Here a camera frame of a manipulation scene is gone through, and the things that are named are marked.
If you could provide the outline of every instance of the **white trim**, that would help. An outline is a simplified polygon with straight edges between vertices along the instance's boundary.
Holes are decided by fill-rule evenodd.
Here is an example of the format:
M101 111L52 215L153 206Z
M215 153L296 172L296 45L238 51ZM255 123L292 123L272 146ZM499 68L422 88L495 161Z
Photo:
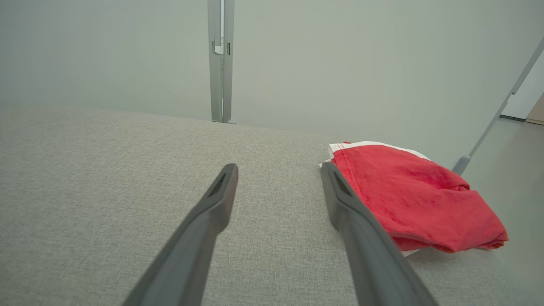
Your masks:
M355 148L355 147L364 146L364 145L388 146L389 148L394 148L394 149L397 149L397 150L409 152L409 153L412 153L412 154L414 154L414 155L416 155L418 157L424 158L424 159L426 159L428 161L430 160L428 157L426 157L425 155L419 153L418 151L414 151L414 150L410 150L410 149L404 149L404 148L400 148L398 146L394 146L394 145L390 145L390 144L386 144L386 143L370 142L370 141L356 142L356 143L333 143L333 144L330 144L329 145L329 155L331 156L331 158L335 158L335 152L338 151L338 150L350 149L350 148Z

